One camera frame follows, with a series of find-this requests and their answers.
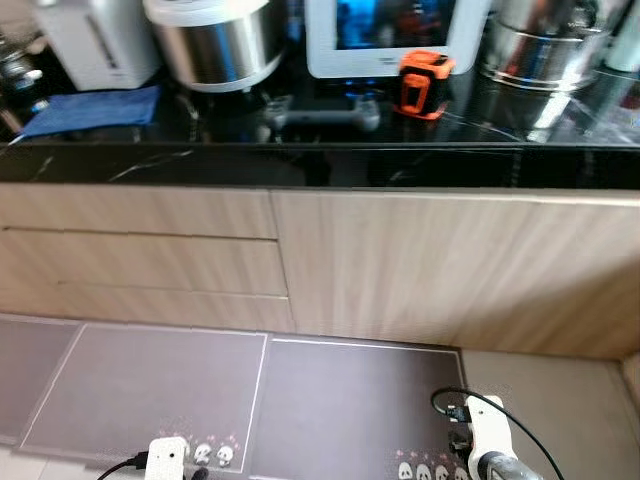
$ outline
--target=rice cooker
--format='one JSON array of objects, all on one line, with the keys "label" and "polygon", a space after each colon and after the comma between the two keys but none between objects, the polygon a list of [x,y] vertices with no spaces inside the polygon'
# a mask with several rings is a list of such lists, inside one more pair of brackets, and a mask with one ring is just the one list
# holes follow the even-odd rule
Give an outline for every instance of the rice cooker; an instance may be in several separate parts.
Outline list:
[{"label": "rice cooker", "polygon": [[144,0],[173,76],[200,92],[246,90],[282,59],[281,0]]}]

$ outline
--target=blue towel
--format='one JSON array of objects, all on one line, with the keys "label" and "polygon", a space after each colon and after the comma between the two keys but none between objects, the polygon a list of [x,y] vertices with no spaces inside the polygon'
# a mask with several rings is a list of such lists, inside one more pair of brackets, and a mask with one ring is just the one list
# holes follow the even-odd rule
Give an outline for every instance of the blue towel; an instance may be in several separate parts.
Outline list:
[{"label": "blue towel", "polygon": [[49,107],[36,115],[22,131],[25,137],[51,135],[112,125],[148,125],[160,87],[131,91],[54,95]]}]

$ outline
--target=wooden cabinet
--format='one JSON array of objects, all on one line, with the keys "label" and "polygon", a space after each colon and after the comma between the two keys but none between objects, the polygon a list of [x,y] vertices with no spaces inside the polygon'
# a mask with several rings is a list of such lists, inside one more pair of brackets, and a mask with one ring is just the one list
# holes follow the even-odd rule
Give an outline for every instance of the wooden cabinet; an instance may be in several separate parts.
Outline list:
[{"label": "wooden cabinet", "polygon": [[622,364],[622,373],[629,386],[629,391],[640,409],[640,352],[625,359]]},{"label": "wooden cabinet", "polygon": [[640,200],[273,194],[298,331],[619,358],[640,343]]},{"label": "wooden cabinet", "polygon": [[42,231],[4,237],[54,284],[287,294],[278,246],[270,240]]},{"label": "wooden cabinet", "polygon": [[0,185],[0,225],[120,233],[276,238],[266,190]]},{"label": "wooden cabinet", "polygon": [[286,297],[61,285],[76,318],[292,332]]},{"label": "wooden cabinet", "polygon": [[269,193],[0,185],[0,311],[294,330]]}]

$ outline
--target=metal pot lid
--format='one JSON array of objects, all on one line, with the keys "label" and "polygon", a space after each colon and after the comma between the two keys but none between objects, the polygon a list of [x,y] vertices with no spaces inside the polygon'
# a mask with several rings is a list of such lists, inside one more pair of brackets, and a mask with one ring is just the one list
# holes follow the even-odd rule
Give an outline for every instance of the metal pot lid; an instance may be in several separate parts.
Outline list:
[{"label": "metal pot lid", "polygon": [[201,27],[246,17],[269,0],[144,0],[147,17],[167,27]]}]

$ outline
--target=kitchen counter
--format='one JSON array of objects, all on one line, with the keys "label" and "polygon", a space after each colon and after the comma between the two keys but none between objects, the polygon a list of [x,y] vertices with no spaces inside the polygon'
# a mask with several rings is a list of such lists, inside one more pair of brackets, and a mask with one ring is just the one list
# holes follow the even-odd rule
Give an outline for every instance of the kitchen counter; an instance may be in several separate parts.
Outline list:
[{"label": "kitchen counter", "polygon": [[426,123],[394,114],[386,84],[367,85],[383,117],[371,134],[272,134],[262,121],[268,98],[337,91],[299,61],[249,94],[213,97],[160,82],[149,126],[4,144],[0,182],[640,189],[640,81],[613,71],[570,95],[518,90],[472,71],[452,77],[447,112]]}]

